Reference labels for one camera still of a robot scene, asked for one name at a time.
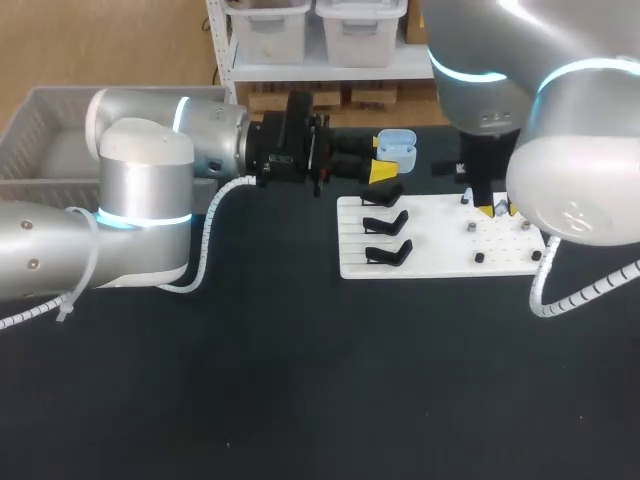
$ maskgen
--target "black table surface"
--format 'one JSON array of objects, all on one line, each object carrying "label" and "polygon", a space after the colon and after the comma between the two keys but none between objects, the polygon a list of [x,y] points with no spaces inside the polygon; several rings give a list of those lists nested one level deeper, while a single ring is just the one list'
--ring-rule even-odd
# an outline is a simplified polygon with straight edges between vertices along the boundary
[{"label": "black table surface", "polygon": [[[407,193],[460,191],[429,175],[456,133],[416,131]],[[0,333],[0,478],[637,479],[638,287],[541,320],[531,277],[343,280],[360,191],[237,189],[197,295],[92,291]],[[639,257],[563,244],[547,297]]]}]

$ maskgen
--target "white plastic bin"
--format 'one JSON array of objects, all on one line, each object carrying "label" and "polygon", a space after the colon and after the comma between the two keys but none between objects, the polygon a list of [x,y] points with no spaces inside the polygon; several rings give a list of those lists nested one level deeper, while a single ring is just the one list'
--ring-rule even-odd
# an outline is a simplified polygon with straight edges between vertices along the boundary
[{"label": "white plastic bin", "polygon": [[300,63],[311,0],[287,8],[233,8],[225,3],[243,59],[248,63]]},{"label": "white plastic bin", "polygon": [[329,63],[338,67],[388,67],[396,48],[398,20],[407,0],[390,2],[317,0]]}]

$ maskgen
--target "black clip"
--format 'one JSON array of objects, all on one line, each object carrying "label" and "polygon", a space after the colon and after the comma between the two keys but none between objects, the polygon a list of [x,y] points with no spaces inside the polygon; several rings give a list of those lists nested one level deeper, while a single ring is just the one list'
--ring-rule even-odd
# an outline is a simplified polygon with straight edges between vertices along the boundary
[{"label": "black clip", "polygon": [[404,187],[401,183],[394,185],[390,190],[386,192],[379,192],[378,190],[365,190],[360,195],[360,199],[362,200],[362,205],[364,202],[369,202],[375,205],[376,207],[393,207],[398,199],[404,193]]},{"label": "black clip", "polygon": [[409,220],[409,212],[403,210],[393,223],[383,222],[377,218],[365,217],[362,219],[364,233],[383,233],[395,237],[400,233],[404,224]]},{"label": "black clip", "polygon": [[384,265],[391,265],[392,267],[399,267],[404,263],[412,251],[413,243],[411,240],[407,240],[396,253],[388,252],[376,247],[367,247],[364,249],[364,254],[367,257],[367,263],[380,263]]}]

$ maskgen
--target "gray plastic bin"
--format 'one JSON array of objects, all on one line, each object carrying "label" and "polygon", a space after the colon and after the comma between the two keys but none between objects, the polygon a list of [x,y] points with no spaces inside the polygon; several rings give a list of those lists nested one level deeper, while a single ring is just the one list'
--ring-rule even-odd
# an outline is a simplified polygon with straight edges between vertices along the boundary
[{"label": "gray plastic bin", "polygon": [[[84,121],[93,95],[105,87],[37,87],[0,137],[0,199],[52,207],[98,209],[99,165],[89,156]],[[226,102],[224,87],[118,87]],[[196,179],[194,212],[205,213],[217,190]]]}]

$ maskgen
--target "white plastic board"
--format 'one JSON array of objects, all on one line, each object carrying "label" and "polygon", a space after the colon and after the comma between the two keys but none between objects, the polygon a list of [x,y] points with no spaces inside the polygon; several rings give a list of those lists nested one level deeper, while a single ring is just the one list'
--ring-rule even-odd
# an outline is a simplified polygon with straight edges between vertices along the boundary
[{"label": "white plastic board", "polygon": [[[473,206],[460,203],[461,195],[404,195],[392,208],[362,205],[359,197],[338,199],[340,274],[346,279],[455,278],[533,275],[538,262],[533,252],[544,252],[540,230],[522,229],[524,218],[503,215],[489,218]],[[506,199],[494,194],[494,205]],[[403,210],[409,220],[396,237],[365,233],[362,219],[393,222]],[[467,231],[469,223],[475,232]],[[411,239],[413,251],[399,267],[367,263],[366,247],[397,252]],[[477,263],[483,253],[483,263]]]}]

